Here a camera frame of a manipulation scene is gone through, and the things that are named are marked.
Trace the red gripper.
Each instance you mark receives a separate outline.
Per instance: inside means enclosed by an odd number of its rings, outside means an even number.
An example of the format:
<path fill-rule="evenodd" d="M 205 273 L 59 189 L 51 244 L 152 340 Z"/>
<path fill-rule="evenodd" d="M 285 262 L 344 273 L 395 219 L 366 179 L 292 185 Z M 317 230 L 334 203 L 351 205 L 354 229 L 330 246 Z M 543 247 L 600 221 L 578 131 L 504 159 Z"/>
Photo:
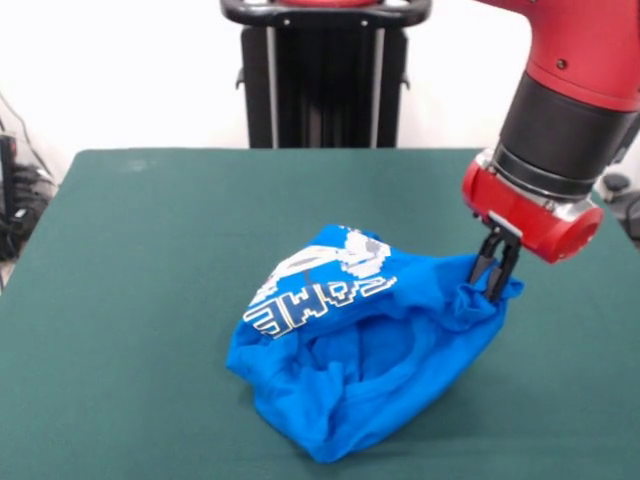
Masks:
<path fill-rule="evenodd" d="M 604 219 L 604 210 L 587 196 L 578 201 L 552 200 L 512 184 L 492 160 L 493 151 L 478 153 L 462 181 L 466 205 L 485 221 L 494 221 L 516 235 L 522 246 L 548 263 L 568 260 L 593 239 Z M 476 283 L 493 264 L 502 241 L 492 230 L 483 240 L 468 277 Z M 485 297 L 496 302 L 518 262 L 521 244 L 507 243 L 499 263 L 490 272 Z"/>

